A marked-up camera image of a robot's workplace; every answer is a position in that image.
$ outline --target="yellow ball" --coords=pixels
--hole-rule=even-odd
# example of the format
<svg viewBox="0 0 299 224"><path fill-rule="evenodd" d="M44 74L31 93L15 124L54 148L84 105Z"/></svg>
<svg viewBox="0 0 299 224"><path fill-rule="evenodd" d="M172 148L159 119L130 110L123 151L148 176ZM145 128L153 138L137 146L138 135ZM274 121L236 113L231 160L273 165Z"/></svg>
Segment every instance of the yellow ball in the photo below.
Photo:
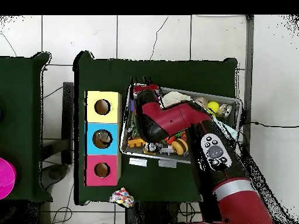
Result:
<svg viewBox="0 0 299 224"><path fill-rule="evenodd" d="M211 114L215 114L219 110L219 104L216 101L210 101L207 110Z"/></svg>

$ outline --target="green table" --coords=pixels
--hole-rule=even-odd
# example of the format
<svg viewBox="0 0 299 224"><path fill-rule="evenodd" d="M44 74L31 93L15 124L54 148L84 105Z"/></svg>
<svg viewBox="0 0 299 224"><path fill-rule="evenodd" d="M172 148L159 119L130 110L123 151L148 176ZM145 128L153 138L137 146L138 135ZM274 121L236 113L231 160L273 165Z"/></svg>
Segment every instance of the green table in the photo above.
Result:
<svg viewBox="0 0 299 224"><path fill-rule="evenodd" d="M125 187L136 201L200 201L191 165L178 163L176 169L159 167L158 160L148 159L147 167L128 163L129 156L121 157L121 177L117 186L84 186L84 97L86 90L114 91L123 97L123 109L130 77L142 82L142 76L166 88L182 89L235 98L236 59L218 61L129 61L93 59L89 52L81 52L74 61L75 115L74 138L79 140L75 154L75 202L108 201Z"/></svg>
<svg viewBox="0 0 299 224"><path fill-rule="evenodd" d="M17 172L8 200L52 201L39 180L42 152L41 71L48 53L0 57L0 157Z"/></svg>

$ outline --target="stacked blocks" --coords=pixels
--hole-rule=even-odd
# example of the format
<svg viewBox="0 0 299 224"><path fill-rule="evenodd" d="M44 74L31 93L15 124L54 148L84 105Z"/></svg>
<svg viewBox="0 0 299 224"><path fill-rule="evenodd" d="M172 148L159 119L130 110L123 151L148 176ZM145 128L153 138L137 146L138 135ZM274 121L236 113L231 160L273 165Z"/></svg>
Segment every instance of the stacked blocks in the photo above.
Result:
<svg viewBox="0 0 299 224"><path fill-rule="evenodd" d="M85 185L116 186L121 174L121 95L100 91L85 95Z"/></svg>

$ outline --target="shape sorter box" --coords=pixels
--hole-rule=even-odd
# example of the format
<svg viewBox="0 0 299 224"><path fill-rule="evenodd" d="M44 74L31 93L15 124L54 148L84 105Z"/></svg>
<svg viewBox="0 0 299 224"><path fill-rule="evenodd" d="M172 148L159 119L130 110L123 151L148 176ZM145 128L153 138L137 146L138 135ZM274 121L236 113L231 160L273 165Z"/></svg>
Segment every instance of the shape sorter box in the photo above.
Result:
<svg viewBox="0 0 299 224"><path fill-rule="evenodd" d="M86 159L85 185L86 186L116 186L121 175L121 153L119 151L120 130L122 122L121 95L117 92L86 92ZM97 108L98 101L107 103L108 111L103 114ZM104 131L112 141L109 146L98 148L95 144L95 135ZM108 174L104 177L97 175L96 166L105 164Z"/></svg>
<svg viewBox="0 0 299 224"><path fill-rule="evenodd" d="M87 91L87 122L88 123L111 123L122 122L121 95L117 92ZM96 112L97 102L105 101L108 104L108 111L105 114Z"/></svg>

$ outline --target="robot control buttons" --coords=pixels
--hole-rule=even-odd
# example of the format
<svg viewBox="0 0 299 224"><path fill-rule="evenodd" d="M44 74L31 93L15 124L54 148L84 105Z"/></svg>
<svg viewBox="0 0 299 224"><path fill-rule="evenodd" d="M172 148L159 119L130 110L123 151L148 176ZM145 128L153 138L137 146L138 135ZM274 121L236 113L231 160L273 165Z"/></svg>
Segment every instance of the robot control buttons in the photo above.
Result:
<svg viewBox="0 0 299 224"><path fill-rule="evenodd" d="M223 171L231 166L231 158L220 138L215 134L205 134L201 139L201 147L213 170Z"/></svg>
<svg viewBox="0 0 299 224"><path fill-rule="evenodd" d="M223 155L223 150L221 149L220 146L213 145L213 146L210 146L210 148L208 149L208 155L212 159L216 159Z"/></svg>

